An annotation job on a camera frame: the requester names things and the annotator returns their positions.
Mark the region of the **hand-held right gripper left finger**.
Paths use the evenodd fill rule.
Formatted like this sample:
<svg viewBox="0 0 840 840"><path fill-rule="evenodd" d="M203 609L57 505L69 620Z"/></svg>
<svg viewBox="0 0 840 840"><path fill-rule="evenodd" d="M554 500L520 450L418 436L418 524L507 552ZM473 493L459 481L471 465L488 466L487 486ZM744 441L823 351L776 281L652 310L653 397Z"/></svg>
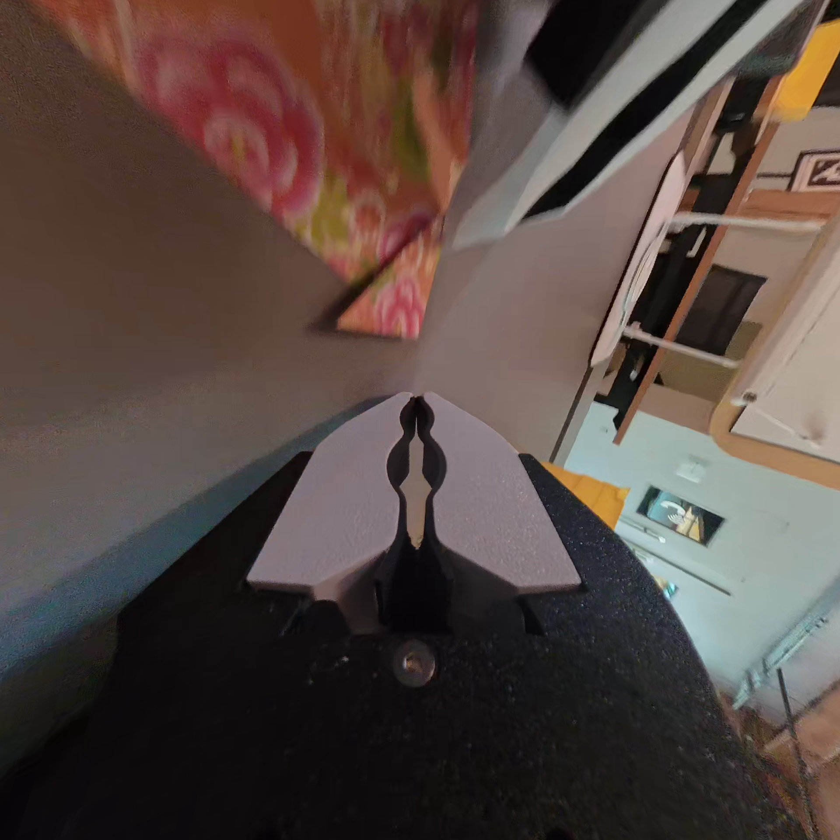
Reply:
<svg viewBox="0 0 840 840"><path fill-rule="evenodd" d="M401 392L352 417L313 450L246 577L255 589L346 597L400 531L401 479L388 472L402 443Z"/></svg>

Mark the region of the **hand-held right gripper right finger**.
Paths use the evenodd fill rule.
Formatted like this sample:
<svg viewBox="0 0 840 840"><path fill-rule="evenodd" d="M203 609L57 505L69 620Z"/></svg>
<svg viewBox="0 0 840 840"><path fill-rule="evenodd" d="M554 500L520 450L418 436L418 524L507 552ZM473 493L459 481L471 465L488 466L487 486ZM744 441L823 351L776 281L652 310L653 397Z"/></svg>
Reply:
<svg viewBox="0 0 840 840"><path fill-rule="evenodd" d="M434 535L470 570L502 592L577 589L581 577L518 451L498 432L443 397L426 392L429 452L443 459L427 478Z"/></svg>

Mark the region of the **floral origami paper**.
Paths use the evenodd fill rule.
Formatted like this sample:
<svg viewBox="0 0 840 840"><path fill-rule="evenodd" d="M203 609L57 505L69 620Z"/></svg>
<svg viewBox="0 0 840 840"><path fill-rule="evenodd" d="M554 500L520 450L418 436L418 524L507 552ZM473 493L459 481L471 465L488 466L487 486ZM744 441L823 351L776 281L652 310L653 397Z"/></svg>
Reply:
<svg viewBox="0 0 840 840"><path fill-rule="evenodd" d="M337 329L418 338L468 160L479 2L33 5L360 291Z"/></svg>

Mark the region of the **yellow box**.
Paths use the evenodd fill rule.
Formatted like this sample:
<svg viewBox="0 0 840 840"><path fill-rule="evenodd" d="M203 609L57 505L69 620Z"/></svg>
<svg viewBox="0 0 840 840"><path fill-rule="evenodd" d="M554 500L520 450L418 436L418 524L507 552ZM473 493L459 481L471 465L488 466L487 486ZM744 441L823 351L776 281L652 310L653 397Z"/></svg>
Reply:
<svg viewBox="0 0 840 840"><path fill-rule="evenodd" d="M568 489L578 500L589 508L604 524L615 531L623 515L628 487L616 486L591 476L575 473L548 461L541 466Z"/></svg>

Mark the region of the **framed picture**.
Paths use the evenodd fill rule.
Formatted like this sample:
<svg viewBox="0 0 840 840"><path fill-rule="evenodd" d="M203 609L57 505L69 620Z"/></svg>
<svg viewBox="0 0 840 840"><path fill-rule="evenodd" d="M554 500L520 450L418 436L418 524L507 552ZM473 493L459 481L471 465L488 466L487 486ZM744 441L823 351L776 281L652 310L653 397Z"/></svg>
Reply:
<svg viewBox="0 0 840 840"><path fill-rule="evenodd" d="M703 547L714 540L726 521L716 512L655 486L647 488L636 513Z"/></svg>

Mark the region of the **wooden shelf frame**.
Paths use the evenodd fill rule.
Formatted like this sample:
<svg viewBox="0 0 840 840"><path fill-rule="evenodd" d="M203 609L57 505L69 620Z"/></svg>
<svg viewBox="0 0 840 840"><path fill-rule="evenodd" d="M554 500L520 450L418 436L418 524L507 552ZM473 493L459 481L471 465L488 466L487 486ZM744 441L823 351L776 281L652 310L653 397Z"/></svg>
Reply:
<svg viewBox="0 0 840 840"><path fill-rule="evenodd" d="M703 153L684 202L667 235L670 246L656 258L654 286L644 291L620 340L625 347L616 378L598 399L616 409L614 444L619 445L644 396L655 383L666 354L733 370L725 355L748 305L760 290L760 276L715 267L730 229L779 235L819 232L838 208L833 199L799 198L791 192L760 190L753 181L781 126L777 114L787 77L734 83L713 143Z"/></svg>

